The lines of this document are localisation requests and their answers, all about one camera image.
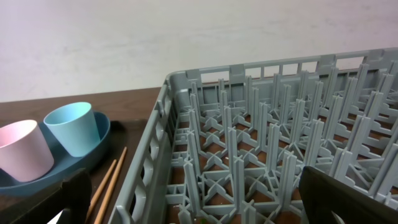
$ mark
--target plate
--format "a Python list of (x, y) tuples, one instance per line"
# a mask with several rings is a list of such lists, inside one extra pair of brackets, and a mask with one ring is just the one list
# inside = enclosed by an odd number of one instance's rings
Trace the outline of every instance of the plate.
[(77, 169), (86, 168), (90, 171), (101, 160), (109, 147), (109, 132), (111, 127), (111, 122), (105, 114), (95, 111), (94, 117), (101, 141), (84, 157), (72, 157), (69, 155), (48, 127), (44, 123), (40, 123), (40, 130), (54, 157), (53, 167), (41, 178), (30, 182), (19, 182), (0, 169), (0, 194), (30, 196), (68, 177)]

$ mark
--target light blue cup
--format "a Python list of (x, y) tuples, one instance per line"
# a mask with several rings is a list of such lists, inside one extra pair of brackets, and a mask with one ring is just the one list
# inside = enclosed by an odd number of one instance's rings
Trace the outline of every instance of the light blue cup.
[(44, 118), (44, 124), (73, 157), (83, 157), (100, 143), (91, 104), (72, 103)]

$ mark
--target cup rim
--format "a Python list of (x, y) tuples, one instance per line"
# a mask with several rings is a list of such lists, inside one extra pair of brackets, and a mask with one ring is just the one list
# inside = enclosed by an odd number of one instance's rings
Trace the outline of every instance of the cup rim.
[(0, 130), (5, 129), (5, 128), (9, 128), (10, 126), (14, 126), (14, 125), (19, 124), (19, 123), (28, 123), (28, 122), (32, 123), (32, 126), (29, 126), (29, 129), (25, 133), (23, 133), (22, 136), (20, 136), (18, 139), (14, 140), (13, 142), (10, 142), (8, 144), (4, 144), (4, 145), (0, 144), (0, 149), (4, 149), (5, 147), (10, 146), (12, 144), (15, 144), (16, 142), (24, 139), (26, 136), (28, 136), (30, 133), (32, 133), (36, 129), (36, 127), (38, 126), (38, 123), (37, 123), (37, 121), (35, 121), (33, 119), (26, 119), (26, 120), (22, 120), (22, 121), (16, 121), (16, 122), (13, 122), (11, 124), (8, 124), (8, 125), (5, 125), (5, 126), (1, 127)]
[[(58, 111), (60, 111), (60, 110), (62, 110), (62, 109), (65, 109), (66, 107), (69, 107), (69, 106), (72, 106), (72, 105), (77, 105), (77, 104), (85, 104), (85, 105), (88, 105), (88, 106), (90, 106), (90, 107), (88, 108), (88, 110), (87, 110), (86, 112), (82, 113), (79, 117), (77, 117), (77, 118), (75, 118), (75, 119), (71, 119), (71, 120), (69, 120), (69, 121), (65, 121), (65, 122), (62, 122), (62, 123), (48, 123), (48, 122), (47, 122), (49, 116), (53, 115), (54, 113), (56, 113), (56, 112), (58, 112)], [(92, 105), (91, 105), (91, 103), (89, 103), (89, 102), (81, 101), (81, 102), (69, 103), (69, 104), (67, 104), (67, 105), (63, 105), (63, 106), (58, 107), (57, 109), (51, 111), (48, 115), (46, 115), (46, 117), (45, 117), (44, 120), (43, 120), (43, 123), (44, 123), (45, 125), (47, 125), (47, 126), (58, 126), (58, 125), (67, 124), (67, 123), (70, 123), (70, 122), (72, 122), (72, 121), (75, 121), (75, 120), (81, 118), (82, 116), (86, 115), (87, 113), (89, 113), (89, 112), (91, 111), (91, 109), (92, 109)]]

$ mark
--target pink cup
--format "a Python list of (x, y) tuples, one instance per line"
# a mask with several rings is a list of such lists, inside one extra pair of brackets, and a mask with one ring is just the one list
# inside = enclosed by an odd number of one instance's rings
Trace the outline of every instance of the pink cup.
[(0, 168), (19, 182), (46, 174), (54, 165), (39, 125), (24, 120), (0, 128)]

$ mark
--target white wall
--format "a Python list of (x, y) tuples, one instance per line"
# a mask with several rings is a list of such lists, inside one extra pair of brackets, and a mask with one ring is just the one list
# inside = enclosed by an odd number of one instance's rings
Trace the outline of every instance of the white wall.
[(0, 0), (0, 101), (175, 70), (398, 46), (398, 1)]

